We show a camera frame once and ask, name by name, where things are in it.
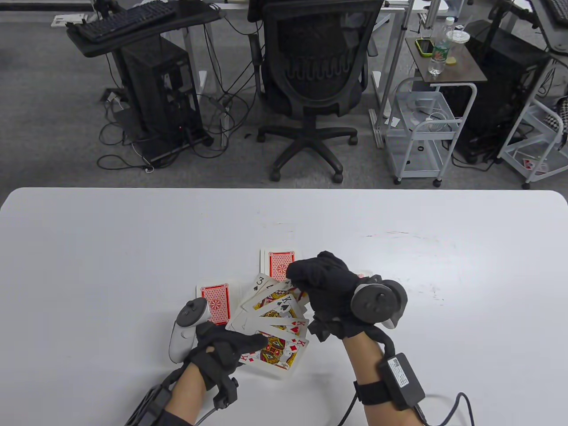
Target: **metal cart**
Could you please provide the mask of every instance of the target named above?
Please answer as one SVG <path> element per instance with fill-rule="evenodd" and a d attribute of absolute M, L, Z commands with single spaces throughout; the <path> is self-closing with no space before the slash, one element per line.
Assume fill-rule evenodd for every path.
<path fill-rule="evenodd" d="M 530 189 L 531 182 L 536 182 L 568 170 L 568 148 L 561 145 L 562 133 L 564 132 L 562 119 L 556 112 L 535 98 L 546 74 L 557 65 L 551 62 L 543 71 L 541 78 L 535 84 L 531 96 L 529 96 L 501 151 L 497 155 L 497 163 L 504 160 L 523 175 L 525 178 L 525 182 L 522 185 L 523 189 Z M 558 129 L 556 131 L 543 121 L 547 114 L 550 114 L 557 121 Z M 533 132 L 536 134 L 509 145 L 521 122 L 534 127 L 534 131 L 531 134 Z"/>
<path fill-rule="evenodd" d="M 477 96 L 477 87 L 469 82 L 430 83 L 430 87 L 436 88 L 435 91 L 400 90 L 405 83 L 411 81 L 422 79 L 407 78 L 396 87 L 394 99 L 391 100 L 392 114 L 385 133 L 387 156 L 395 174 L 394 184 L 400 185 L 403 178 L 433 177 L 435 179 L 432 184 L 440 187 L 442 176 L 452 160 L 456 142 Z M 440 87 L 447 86 L 471 88 L 463 117 L 454 116 L 440 92 Z M 443 141 L 451 142 L 446 147 Z"/>

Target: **black glove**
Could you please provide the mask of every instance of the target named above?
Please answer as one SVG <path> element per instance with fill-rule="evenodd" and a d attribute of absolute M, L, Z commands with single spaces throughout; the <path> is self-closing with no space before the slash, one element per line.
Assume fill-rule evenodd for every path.
<path fill-rule="evenodd" d="M 345 262 L 332 253 L 291 263 L 286 277 L 310 297 L 314 319 L 334 336 L 343 339 L 359 333 L 376 333 L 377 328 L 356 318 L 351 311 L 351 298 L 364 280 L 349 271 Z"/>
<path fill-rule="evenodd" d="M 195 364 L 199 367 L 207 390 L 217 384 L 219 377 L 226 377 L 235 372 L 241 365 L 239 359 L 242 354 L 256 352 L 268 345 L 268 339 L 263 335 L 246 336 L 209 321 L 198 325 L 195 335 L 198 344 L 187 355 L 183 364 L 187 366 L 192 360 L 196 360 Z M 209 346 L 215 350 L 206 352 Z"/>

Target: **black keyboard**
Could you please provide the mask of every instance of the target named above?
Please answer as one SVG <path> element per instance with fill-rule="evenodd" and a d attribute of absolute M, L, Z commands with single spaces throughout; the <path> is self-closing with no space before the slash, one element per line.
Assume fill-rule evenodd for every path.
<path fill-rule="evenodd" d="M 146 3 L 145 5 L 127 9 L 124 12 L 112 14 L 108 18 L 88 24 L 77 25 L 77 28 L 84 38 L 93 43 L 100 43 L 120 35 L 128 34 L 129 32 L 167 18 L 175 13 L 176 11 L 170 4 L 156 0 Z"/>
<path fill-rule="evenodd" d="M 544 0 L 558 25 L 568 27 L 568 0 Z"/>

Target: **water bottle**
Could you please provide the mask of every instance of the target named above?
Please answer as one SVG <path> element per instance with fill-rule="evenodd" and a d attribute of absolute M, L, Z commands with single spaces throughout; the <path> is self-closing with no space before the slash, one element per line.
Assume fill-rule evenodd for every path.
<path fill-rule="evenodd" d="M 446 59 L 448 58 L 448 52 L 452 44 L 453 26 L 454 18 L 451 16 L 447 17 L 444 25 L 433 37 L 434 50 L 432 51 L 432 58 L 428 65 L 428 72 L 434 77 L 438 76 L 446 65 Z"/>

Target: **gray carpet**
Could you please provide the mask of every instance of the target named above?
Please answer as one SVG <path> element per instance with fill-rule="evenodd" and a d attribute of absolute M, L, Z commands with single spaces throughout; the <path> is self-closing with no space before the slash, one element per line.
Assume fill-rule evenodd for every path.
<path fill-rule="evenodd" d="M 465 6 L 462 21 L 469 15 L 485 18 L 489 8 L 489 3 L 479 0 L 474 6 Z M 53 15 L 33 12 L 0 15 L 0 203 L 12 190 L 23 186 L 394 187 L 385 153 L 376 149 L 370 131 L 367 109 L 376 107 L 372 89 L 367 90 L 351 114 L 320 121 L 322 125 L 351 125 L 360 131 L 356 147 L 348 146 L 343 140 L 329 142 L 345 168 L 341 186 L 331 182 L 331 168 L 311 152 L 302 152 L 290 161 L 282 169 L 281 182 L 268 180 L 270 164 L 288 141 L 268 136 L 265 144 L 257 144 L 255 129 L 262 123 L 287 120 L 265 111 L 258 102 L 246 125 L 232 136 L 229 150 L 220 158 L 204 160 L 184 152 L 171 167 L 150 174 L 138 169 L 118 172 L 98 169 L 95 161 L 103 154 L 116 153 L 137 164 L 140 159 L 127 147 L 106 147 L 98 142 L 105 120 L 103 107 L 97 100 L 104 88 L 113 85 L 106 59 L 84 58 L 63 29 L 49 27 Z M 241 31 L 253 29 L 244 12 L 229 17 Z M 212 26 L 224 86 L 228 87 L 250 60 L 248 40 L 225 21 Z M 417 27 L 416 17 L 411 27 Z M 518 22 L 515 32 L 544 45 L 542 37 L 527 23 Z M 387 35 L 388 27 L 375 35 L 379 58 Z M 198 68 L 211 70 L 202 29 L 195 30 L 195 39 Z M 404 48 L 398 81 L 411 69 L 410 54 Z M 380 69 L 380 59 L 371 59 L 371 67 Z M 241 81 L 244 83 L 248 76 L 247 72 Z M 210 73 L 206 87 L 209 92 L 213 92 L 212 77 Z M 554 89 L 562 90 L 566 81 L 565 74 L 557 73 L 554 82 L 558 86 Z M 245 91 L 243 97 L 250 103 L 253 91 Z M 233 114 L 237 120 L 244 111 L 244 106 L 235 102 Z M 212 109 L 205 107 L 205 122 L 210 114 Z M 116 129 L 106 133 L 109 141 L 119 136 Z M 431 182 L 431 179 L 407 179 L 397 188 L 431 189 Z M 520 175 L 505 164 L 495 165 L 487 173 L 450 166 L 442 188 L 519 189 L 521 183 Z M 568 197 L 568 174 L 534 183 L 533 188 L 555 190 Z"/>

